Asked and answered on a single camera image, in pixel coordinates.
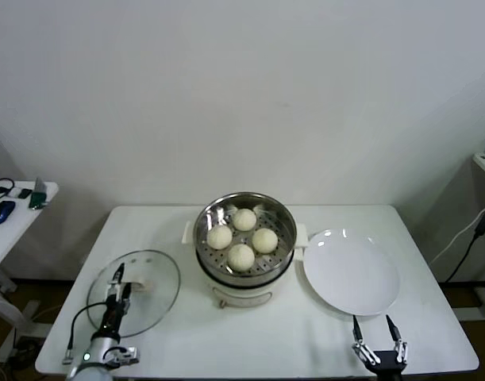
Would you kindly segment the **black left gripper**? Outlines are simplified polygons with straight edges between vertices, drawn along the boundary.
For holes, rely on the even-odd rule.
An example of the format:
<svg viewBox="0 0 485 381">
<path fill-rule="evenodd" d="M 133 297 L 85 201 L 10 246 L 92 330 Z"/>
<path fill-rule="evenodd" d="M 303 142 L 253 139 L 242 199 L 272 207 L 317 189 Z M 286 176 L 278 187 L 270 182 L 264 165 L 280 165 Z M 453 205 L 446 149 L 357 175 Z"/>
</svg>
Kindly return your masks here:
<svg viewBox="0 0 485 381">
<path fill-rule="evenodd" d="M 126 283 L 121 294 L 122 278 L 125 271 L 125 264 L 122 263 L 114 272 L 112 279 L 108 282 L 106 299 L 106 311 L 102 316 L 102 322 L 99 328 L 100 337 L 120 338 L 119 329 L 122 318 L 126 315 L 130 304 L 130 295 L 132 284 Z"/>
</svg>

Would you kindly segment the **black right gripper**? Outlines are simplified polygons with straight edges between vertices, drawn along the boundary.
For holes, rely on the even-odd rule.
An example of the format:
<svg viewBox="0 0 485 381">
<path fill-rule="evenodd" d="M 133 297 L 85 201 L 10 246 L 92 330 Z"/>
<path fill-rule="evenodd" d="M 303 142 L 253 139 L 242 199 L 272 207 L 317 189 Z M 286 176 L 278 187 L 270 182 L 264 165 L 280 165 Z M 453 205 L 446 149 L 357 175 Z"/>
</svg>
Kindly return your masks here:
<svg viewBox="0 0 485 381">
<path fill-rule="evenodd" d="M 408 344 L 402 339 L 397 325 L 389 315 L 386 316 L 387 324 L 393 342 L 394 351 L 376 351 L 375 353 L 365 344 L 356 315 L 352 316 L 352 335 L 354 344 L 352 349 L 358 358 L 369 364 L 369 371 L 373 373 L 378 381 L 403 381 L 402 372 L 407 364 Z"/>
</svg>

